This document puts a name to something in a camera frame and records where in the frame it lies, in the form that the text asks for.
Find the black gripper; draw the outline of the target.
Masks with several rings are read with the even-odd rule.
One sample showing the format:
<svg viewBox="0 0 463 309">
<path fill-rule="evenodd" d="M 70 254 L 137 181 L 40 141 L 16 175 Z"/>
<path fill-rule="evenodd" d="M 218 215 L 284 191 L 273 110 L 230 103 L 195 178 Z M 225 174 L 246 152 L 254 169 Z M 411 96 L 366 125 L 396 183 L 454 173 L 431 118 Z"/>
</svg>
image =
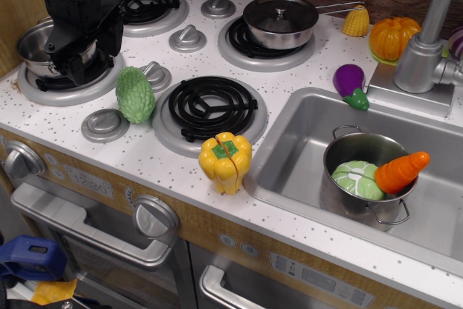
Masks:
<svg viewBox="0 0 463 309">
<path fill-rule="evenodd" d="M 44 0 L 54 27 L 45 44 L 48 76 L 66 77 L 75 85 L 97 78 L 95 57 L 85 63 L 78 54 L 89 43 L 116 56 L 122 45 L 122 0 Z"/>
</svg>

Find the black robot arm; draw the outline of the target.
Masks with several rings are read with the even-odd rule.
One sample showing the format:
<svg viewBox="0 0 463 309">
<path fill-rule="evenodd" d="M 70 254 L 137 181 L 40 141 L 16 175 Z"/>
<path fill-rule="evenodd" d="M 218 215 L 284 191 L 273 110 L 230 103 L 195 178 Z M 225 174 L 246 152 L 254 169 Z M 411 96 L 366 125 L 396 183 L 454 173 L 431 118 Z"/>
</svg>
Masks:
<svg viewBox="0 0 463 309">
<path fill-rule="evenodd" d="M 55 69 L 75 85 L 84 85 L 82 54 L 96 45 L 105 56 L 119 54 L 123 36 L 122 0 L 44 0 L 53 29 L 44 46 Z"/>
</svg>

